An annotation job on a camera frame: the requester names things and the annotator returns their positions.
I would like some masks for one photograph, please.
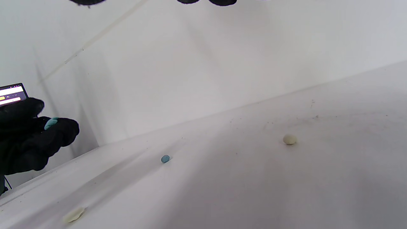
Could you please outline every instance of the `wire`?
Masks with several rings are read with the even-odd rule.
[[[10,185],[9,181],[7,180],[7,177],[6,177],[6,176],[4,176],[4,179],[6,179],[7,184],[9,185],[10,189],[13,189],[13,188],[11,187],[11,185]]]

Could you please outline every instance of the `light blue pill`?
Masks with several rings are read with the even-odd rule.
[[[166,162],[168,162],[170,160],[170,156],[168,156],[168,155],[164,155],[164,156],[162,156],[162,158],[161,158],[161,162],[162,163],[166,163]]]
[[[51,126],[55,125],[58,122],[58,118],[52,118],[44,126],[44,130],[48,130]]]

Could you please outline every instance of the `phone screen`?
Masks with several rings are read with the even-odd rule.
[[[0,107],[27,99],[22,83],[0,87]]]

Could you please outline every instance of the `white surface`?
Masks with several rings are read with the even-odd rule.
[[[86,207],[70,229],[405,228],[406,74],[404,62],[105,145],[0,199],[0,227],[63,228]]]

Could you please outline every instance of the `white wall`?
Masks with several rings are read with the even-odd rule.
[[[1,2],[2,84],[81,124],[75,153],[407,59],[403,0]]]

